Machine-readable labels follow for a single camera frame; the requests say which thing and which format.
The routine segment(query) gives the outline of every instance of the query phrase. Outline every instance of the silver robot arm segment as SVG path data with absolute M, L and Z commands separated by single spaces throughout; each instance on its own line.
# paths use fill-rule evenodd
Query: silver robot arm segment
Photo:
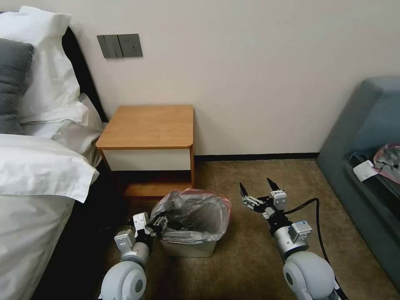
M 147 213 L 134 215 L 132 229 L 120 231 L 114 241 L 121 252 L 120 262 L 105 275 L 99 299 L 137 300 L 146 289 L 145 268 L 151 254 L 153 239 L 167 227 L 167 218 L 160 215 L 149 224 Z
M 261 213 L 270 225 L 270 234 L 285 263 L 283 274 L 289 288 L 299 300 L 340 299 L 335 291 L 335 274 L 330 264 L 318 255 L 306 251 L 312 232 L 307 221 L 292 223 L 284 213 L 288 195 L 268 178 L 273 191 L 266 197 L 248 195 L 240 184 L 242 203 Z

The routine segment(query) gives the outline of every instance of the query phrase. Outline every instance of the brown carpet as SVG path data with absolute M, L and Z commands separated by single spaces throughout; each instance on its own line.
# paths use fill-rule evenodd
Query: brown carpet
M 239 182 L 251 195 L 270 191 L 266 177 L 289 195 L 288 209 L 318 197 L 321 231 L 328 257 L 347 296 L 356 299 L 400 299 L 393 284 L 370 252 L 314 160 L 200 162 L 197 188 L 227 196 L 232 222 L 210 258 L 177 258 L 164 254 L 156 241 L 147 270 L 145 299 L 295 299 L 282 274 L 283 263 L 263 217 L 240 202 Z M 147 209 L 134 205 L 130 213 Z M 315 229 L 315 205 L 292 214 Z M 316 230 L 310 251 L 322 256 Z M 105 272 L 119 261 L 114 244 Z

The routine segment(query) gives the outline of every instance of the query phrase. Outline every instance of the gray wall switch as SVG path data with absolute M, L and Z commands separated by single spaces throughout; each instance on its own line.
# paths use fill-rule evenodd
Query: gray wall switch
M 110 54 L 108 53 L 107 45 L 105 43 L 105 38 L 103 35 L 98 35 L 97 40 L 99 41 L 101 52 L 103 53 L 104 58 L 110 58 Z
M 142 57 L 138 34 L 118 35 L 123 57 Z
M 97 39 L 100 44 L 104 58 L 121 58 L 122 51 L 120 42 L 116 35 L 98 35 Z

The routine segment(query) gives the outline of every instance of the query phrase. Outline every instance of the wooden nightstand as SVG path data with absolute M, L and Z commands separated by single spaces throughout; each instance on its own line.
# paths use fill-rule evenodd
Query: wooden nightstand
M 96 143 L 126 197 L 194 187 L 193 106 L 120 106 Z

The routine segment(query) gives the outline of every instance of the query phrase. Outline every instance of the baseboard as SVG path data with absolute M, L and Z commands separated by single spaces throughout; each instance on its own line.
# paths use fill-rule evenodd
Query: baseboard
M 223 160 L 271 160 L 271 159 L 316 159 L 319 152 L 307 153 L 271 153 L 271 154 L 233 154 L 233 155 L 196 155 L 196 161 Z

